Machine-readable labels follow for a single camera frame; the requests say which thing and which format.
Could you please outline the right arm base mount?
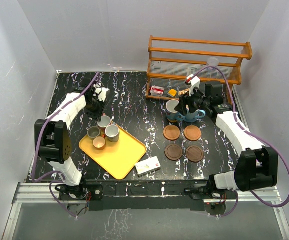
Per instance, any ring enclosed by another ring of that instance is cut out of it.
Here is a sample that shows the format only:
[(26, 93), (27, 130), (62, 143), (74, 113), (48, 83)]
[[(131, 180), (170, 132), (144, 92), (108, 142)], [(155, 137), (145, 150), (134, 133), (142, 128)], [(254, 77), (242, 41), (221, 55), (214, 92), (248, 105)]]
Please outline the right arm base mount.
[[(184, 189), (184, 193), (189, 195), (195, 200), (198, 195), (208, 196), (210, 198), (218, 199), (214, 194), (220, 195), (220, 201), (216, 203), (207, 203), (208, 209), (206, 209), (208, 216), (226, 217), (230, 215), (237, 207), (239, 203), (239, 195), (237, 193), (237, 185), (233, 177), (234, 172), (227, 172), (221, 174), (210, 175), (205, 186), (200, 187), (189, 187)], [(232, 191), (235, 194), (236, 202), (233, 208), (225, 213), (226, 211), (226, 200), (227, 192)]]

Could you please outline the yellow tray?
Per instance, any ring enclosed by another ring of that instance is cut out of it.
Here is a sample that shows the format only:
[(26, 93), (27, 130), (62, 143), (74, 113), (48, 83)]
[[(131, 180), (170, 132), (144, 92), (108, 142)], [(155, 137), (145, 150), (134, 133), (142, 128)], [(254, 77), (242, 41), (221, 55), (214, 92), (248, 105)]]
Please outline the yellow tray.
[(79, 142), (79, 147), (112, 177), (123, 180), (146, 154), (147, 147), (122, 127), (117, 126), (120, 130), (118, 142), (109, 141), (104, 130), (101, 137), (105, 138), (106, 147), (103, 150), (95, 149), (93, 139), (88, 135)]

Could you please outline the brown white cup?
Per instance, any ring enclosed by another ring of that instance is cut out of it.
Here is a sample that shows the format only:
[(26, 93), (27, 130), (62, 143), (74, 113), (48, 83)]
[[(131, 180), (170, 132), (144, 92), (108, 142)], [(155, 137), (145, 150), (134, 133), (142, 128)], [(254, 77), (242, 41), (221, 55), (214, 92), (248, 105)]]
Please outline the brown white cup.
[(112, 124), (112, 120), (109, 116), (107, 115), (103, 115), (100, 118), (100, 121), (97, 122), (97, 126), (101, 129), (101, 130), (105, 130), (108, 126), (110, 126)]

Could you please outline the grey cup white inside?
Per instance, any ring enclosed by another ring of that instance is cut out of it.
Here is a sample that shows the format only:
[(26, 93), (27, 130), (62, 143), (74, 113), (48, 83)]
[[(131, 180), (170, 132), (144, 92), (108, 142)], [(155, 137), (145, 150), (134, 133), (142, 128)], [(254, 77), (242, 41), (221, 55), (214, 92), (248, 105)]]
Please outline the grey cup white inside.
[(177, 120), (184, 121), (184, 116), (175, 110), (175, 107), (179, 104), (179, 101), (176, 99), (169, 100), (165, 105), (165, 112), (167, 120)]

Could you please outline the dark wooden coaster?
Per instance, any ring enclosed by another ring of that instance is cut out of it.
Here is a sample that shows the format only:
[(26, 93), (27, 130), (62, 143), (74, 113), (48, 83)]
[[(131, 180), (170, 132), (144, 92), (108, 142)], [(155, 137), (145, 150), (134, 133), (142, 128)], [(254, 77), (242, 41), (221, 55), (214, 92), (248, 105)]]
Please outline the dark wooden coaster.
[(183, 149), (178, 144), (169, 144), (164, 150), (165, 156), (171, 161), (177, 161), (183, 156)]
[(203, 150), (197, 145), (191, 145), (186, 149), (186, 157), (193, 163), (198, 163), (204, 158)]

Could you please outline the blue mug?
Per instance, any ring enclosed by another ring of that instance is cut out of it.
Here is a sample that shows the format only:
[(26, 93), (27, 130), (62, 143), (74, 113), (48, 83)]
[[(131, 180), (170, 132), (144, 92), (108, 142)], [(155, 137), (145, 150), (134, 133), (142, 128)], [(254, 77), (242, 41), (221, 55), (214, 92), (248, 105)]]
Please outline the blue mug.
[(200, 109), (191, 113), (188, 105), (186, 106), (186, 110), (187, 110), (187, 115), (184, 117), (184, 121), (187, 123), (194, 123), (198, 119), (202, 119), (206, 116), (206, 112)]

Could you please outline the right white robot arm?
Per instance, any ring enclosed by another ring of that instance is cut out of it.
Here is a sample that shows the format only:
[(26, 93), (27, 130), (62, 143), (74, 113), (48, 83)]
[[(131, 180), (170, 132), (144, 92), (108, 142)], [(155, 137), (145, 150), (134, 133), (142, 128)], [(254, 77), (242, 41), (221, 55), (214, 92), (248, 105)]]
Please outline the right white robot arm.
[(204, 92), (199, 89), (200, 82), (198, 77), (187, 77), (185, 83), (189, 86), (189, 91), (180, 95), (175, 110), (183, 116), (197, 110), (205, 111), (229, 139), (239, 159), (234, 171), (212, 174), (205, 186), (187, 188), (185, 192), (209, 195), (217, 199), (226, 190), (246, 192), (276, 186), (278, 153), (247, 133), (248, 130), (233, 106), (224, 102), (221, 82), (208, 82)]

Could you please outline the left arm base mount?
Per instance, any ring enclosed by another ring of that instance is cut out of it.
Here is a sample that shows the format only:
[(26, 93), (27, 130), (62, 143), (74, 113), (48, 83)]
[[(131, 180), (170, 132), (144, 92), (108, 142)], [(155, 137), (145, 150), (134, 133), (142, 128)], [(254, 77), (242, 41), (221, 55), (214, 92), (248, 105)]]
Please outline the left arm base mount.
[[(104, 187), (101, 184), (89, 184), (84, 179), (76, 186), (70, 186), (60, 180), (53, 180), (49, 184), (49, 192), (56, 203), (65, 210), (71, 217), (76, 220), (79, 218), (83, 210), (89, 210), (92, 201), (101, 201), (104, 196)], [(74, 213), (69, 210), (58, 197), (56, 197), (54, 191), (59, 193), (59, 196), (68, 196), (70, 199), (77, 201), (85, 201), (85, 207), (78, 213)]]

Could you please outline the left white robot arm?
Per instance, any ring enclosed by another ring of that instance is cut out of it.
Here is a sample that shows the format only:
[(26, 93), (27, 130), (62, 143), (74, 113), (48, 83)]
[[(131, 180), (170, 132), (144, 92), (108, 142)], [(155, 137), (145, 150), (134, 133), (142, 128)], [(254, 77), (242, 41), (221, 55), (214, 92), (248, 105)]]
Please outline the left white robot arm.
[(60, 106), (46, 119), (34, 124), (35, 156), (47, 162), (62, 183), (55, 189), (81, 200), (88, 194), (83, 175), (72, 160), (72, 140), (69, 128), (82, 110), (93, 120), (100, 120), (110, 90), (99, 83), (91, 87), (74, 87)]

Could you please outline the light wooden coaster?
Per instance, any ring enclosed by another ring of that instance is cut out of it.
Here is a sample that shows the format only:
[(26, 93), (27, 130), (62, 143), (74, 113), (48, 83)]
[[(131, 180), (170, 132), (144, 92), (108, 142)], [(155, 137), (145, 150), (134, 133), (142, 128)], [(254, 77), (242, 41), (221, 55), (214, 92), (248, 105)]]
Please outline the light wooden coaster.
[(176, 125), (168, 125), (163, 129), (163, 135), (167, 140), (175, 141), (180, 137), (181, 131)]
[(189, 141), (198, 141), (202, 136), (202, 131), (195, 125), (189, 125), (184, 129), (184, 136)]

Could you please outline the white yellow box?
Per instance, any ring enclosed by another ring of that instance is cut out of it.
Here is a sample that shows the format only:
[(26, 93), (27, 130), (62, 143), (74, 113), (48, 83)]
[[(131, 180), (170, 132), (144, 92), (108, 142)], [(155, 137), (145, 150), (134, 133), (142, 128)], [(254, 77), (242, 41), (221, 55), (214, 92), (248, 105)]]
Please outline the white yellow box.
[(152, 171), (159, 170), (160, 168), (161, 164), (156, 156), (150, 157), (146, 160), (139, 161), (138, 163), (135, 164), (135, 169), (139, 177)]

